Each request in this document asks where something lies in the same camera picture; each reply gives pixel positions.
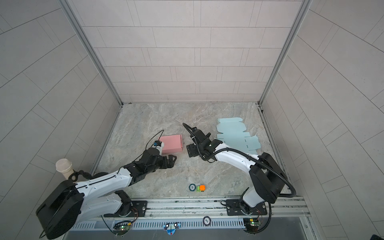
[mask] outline pink box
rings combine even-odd
[[[181,134],[162,136],[159,140],[164,143],[162,154],[183,151],[183,138]]]

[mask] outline gray wall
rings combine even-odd
[[[384,2],[314,0],[263,109],[323,239],[384,236]]]
[[[0,239],[38,239],[55,162],[89,171],[118,109],[55,0],[0,1]]]
[[[301,4],[68,2],[123,102],[258,101]]]

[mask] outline tile wall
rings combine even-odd
[[[323,239],[384,236],[384,2],[313,0],[263,109]]]
[[[123,102],[258,101],[301,1],[68,0]]]
[[[89,171],[118,109],[56,0],[0,1],[0,239],[39,238],[56,161]]]

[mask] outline beige cylindrical object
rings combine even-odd
[[[71,161],[66,158],[62,158],[56,162],[56,171],[62,173],[65,179],[68,179],[69,176],[74,173]]]

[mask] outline gray stone surface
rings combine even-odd
[[[125,188],[131,198],[240,195],[252,186],[249,174],[230,164],[203,161],[188,157],[185,145],[192,140],[182,123],[197,126],[211,140],[218,133],[218,118],[240,117],[251,135],[257,135],[261,149],[274,157],[264,125],[255,103],[165,103],[124,105],[112,136],[107,144],[97,172],[112,172],[130,163],[144,151],[149,139],[164,129],[164,136],[183,135],[183,152],[175,153],[177,160],[171,169],[159,169],[144,180]],[[205,184],[204,192],[191,192],[188,186]]]

